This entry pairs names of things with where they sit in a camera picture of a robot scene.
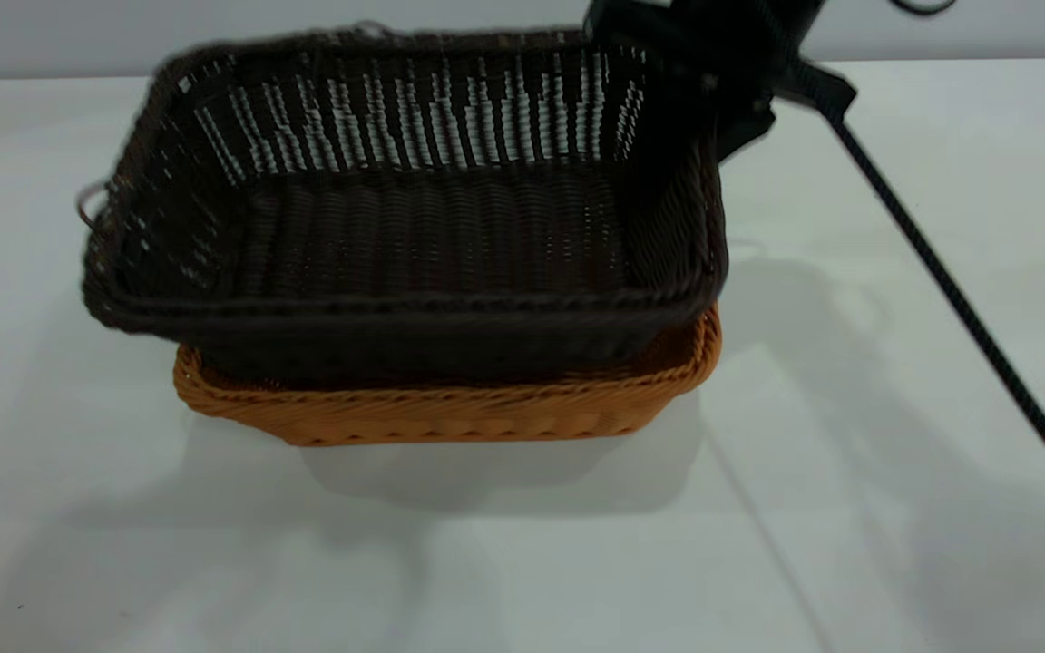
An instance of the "black cable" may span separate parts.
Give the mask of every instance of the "black cable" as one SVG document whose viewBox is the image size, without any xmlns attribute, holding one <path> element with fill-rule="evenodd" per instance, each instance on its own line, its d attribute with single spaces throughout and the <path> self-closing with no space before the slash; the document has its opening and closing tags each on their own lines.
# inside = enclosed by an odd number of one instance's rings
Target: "black cable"
<svg viewBox="0 0 1045 653">
<path fill-rule="evenodd" d="M 915 17 L 936 17 L 942 11 L 946 11 L 950 7 L 953 7 L 954 3 L 958 0 L 945 0 L 944 3 L 933 4 L 932 7 L 924 4 L 911 3 L 909 0 L 889 0 L 895 7 L 898 7 L 902 11 L 907 14 L 913 14 Z"/>
<path fill-rule="evenodd" d="M 933 280 L 937 282 L 942 293 L 946 296 L 946 300 L 950 302 L 950 306 L 953 306 L 954 312 L 961 319 L 966 330 L 970 332 L 971 337 L 981 348 L 982 354 L 990 360 L 995 373 L 998 373 L 999 379 L 1002 380 L 1005 389 L 1011 393 L 1015 403 L 1019 405 L 1021 413 L 1027 418 L 1029 424 L 1035 427 L 1042 442 L 1045 443 L 1045 413 L 1042 412 L 1042 406 L 1038 404 L 1032 394 L 1029 393 L 1027 384 L 1021 379 L 1019 373 L 1015 372 L 1011 360 L 1004 355 L 1002 348 L 995 342 L 991 332 L 986 330 L 986 326 L 982 324 L 978 313 L 975 312 L 970 301 L 967 300 L 966 295 L 958 287 L 958 282 L 954 281 L 954 278 L 950 276 L 950 273 L 946 270 L 946 265 L 938 258 L 937 253 L 934 253 L 933 248 L 930 247 L 929 240 L 926 240 L 925 234 L 922 234 L 922 230 L 913 223 L 909 211 L 905 210 L 904 205 L 889 187 L 882 172 L 880 172 L 877 165 L 875 165 L 874 161 L 865 153 L 865 148 L 862 147 L 862 144 L 859 143 L 854 133 L 845 124 L 844 109 L 835 107 L 834 103 L 830 102 L 829 96 L 821 90 L 820 84 L 817 84 L 814 75 L 810 74 L 805 62 L 800 61 L 800 54 L 796 50 L 795 42 L 785 31 L 784 25 L 781 24 L 779 18 L 772 13 L 772 7 L 768 5 L 768 1 L 753 0 L 753 2 L 758 5 L 760 17 L 766 22 L 772 39 L 783 48 L 785 59 L 788 65 L 792 67 L 796 81 L 805 88 L 805 92 L 809 94 L 810 98 L 816 104 L 817 111 L 821 113 L 821 116 L 825 116 L 830 126 L 837 133 L 837 138 L 841 140 L 841 144 L 844 145 L 850 156 L 854 158 L 854 162 L 862 170 L 869 185 L 874 186 L 878 197 L 882 199 L 884 207 L 889 211 L 889 215 L 892 216 L 892 219 L 895 219 L 895 223 L 905 235 L 905 239 L 909 240 L 909 244 L 918 253 L 918 257 L 922 259 L 925 269 L 929 270 L 930 274 L 932 274 Z"/>
</svg>

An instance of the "dark brown wicker basket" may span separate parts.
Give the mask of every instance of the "dark brown wicker basket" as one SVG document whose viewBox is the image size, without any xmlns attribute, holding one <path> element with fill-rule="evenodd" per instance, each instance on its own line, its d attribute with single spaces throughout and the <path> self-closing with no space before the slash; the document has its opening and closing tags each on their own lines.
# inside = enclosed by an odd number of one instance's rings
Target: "dark brown wicker basket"
<svg viewBox="0 0 1045 653">
<path fill-rule="evenodd" d="M 106 185 L 85 303 L 289 383 L 629 359 L 726 272 L 710 135 L 650 200 L 631 191 L 655 70 L 572 30 L 178 55 Z"/>
</svg>

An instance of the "stacked baskets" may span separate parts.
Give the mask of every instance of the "stacked baskets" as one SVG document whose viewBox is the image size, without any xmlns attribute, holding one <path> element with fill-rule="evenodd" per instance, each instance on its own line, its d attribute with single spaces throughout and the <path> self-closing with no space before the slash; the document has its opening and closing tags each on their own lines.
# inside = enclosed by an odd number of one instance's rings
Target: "stacked baskets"
<svg viewBox="0 0 1045 653">
<path fill-rule="evenodd" d="M 87 308 L 289 443 L 627 433 L 711 372 L 715 143 L 648 190 L 656 66 L 576 31 L 212 45 L 156 75 Z"/>
</svg>

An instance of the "white tabletop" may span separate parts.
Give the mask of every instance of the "white tabletop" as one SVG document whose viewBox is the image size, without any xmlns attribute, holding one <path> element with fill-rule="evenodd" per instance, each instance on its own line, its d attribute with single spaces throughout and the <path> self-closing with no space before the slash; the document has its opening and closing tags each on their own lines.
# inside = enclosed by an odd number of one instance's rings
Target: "white tabletop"
<svg viewBox="0 0 1045 653">
<path fill-rule="evenodd" d="M 838 69 L 1045 401 L 1045 61 Z M 725 355 L 643 433 L 298 450 L 79 304 L 142 90 L 0 81 L 0 652 L 1045 652 L 1045 449 L 816 116 L 725 165 Z"/>
</svg>

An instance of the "white wall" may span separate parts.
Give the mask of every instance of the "white wall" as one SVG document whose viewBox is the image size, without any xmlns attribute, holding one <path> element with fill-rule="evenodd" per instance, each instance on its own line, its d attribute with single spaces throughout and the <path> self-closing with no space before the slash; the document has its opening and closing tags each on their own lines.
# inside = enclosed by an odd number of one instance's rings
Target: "white wall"
<svg viewBox="0 0 1045 653">
<path fill-rule="evenodd" d="M 0 0 L 0 77 L 145 73 L 212 38 L 372 18 L 398 29 L 578 24 L 586 0 Z M 887 0 L 829 0 L 814 59 L 1045 55 L 1045 0 L 958 0 L 918 21 Z"/>
</svg>

